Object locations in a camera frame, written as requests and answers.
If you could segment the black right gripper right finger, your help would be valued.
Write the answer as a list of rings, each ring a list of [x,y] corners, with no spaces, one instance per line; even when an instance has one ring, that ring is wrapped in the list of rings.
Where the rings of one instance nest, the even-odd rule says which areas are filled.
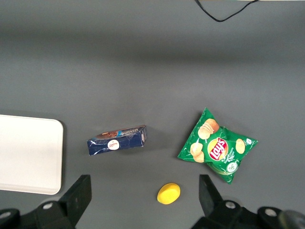
[[[204,215],[208,217],[223,202],[223,198],[209,175],[199,176],[199,201]]]

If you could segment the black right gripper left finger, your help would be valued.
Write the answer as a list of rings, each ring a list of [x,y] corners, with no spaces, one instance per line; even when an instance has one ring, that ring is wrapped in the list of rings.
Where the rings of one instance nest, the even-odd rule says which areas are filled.
[[[66,217],[75,227],[92,199],[91,176],[81,175],[59,199]]]

